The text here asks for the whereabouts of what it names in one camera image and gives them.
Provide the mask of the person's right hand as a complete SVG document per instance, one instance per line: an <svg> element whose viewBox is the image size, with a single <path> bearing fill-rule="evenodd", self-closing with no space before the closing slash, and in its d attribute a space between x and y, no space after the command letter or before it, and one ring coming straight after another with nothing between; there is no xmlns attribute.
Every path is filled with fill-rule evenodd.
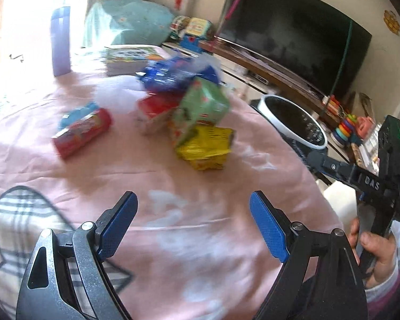
<svg viewBox="0 0 400 320"><path fill-rule="evenodd" d="M359 258L355 248L358 242L361 242L365 251L371 253L376 258L375 266L365 281L365 288L371 289L387 281L392 275L396 266L397 244L392 233L387 238L384 238L368 231L360 235L359 230L360 222L355 217L350 223L347 238L357 262L359 262Z"/></svg>

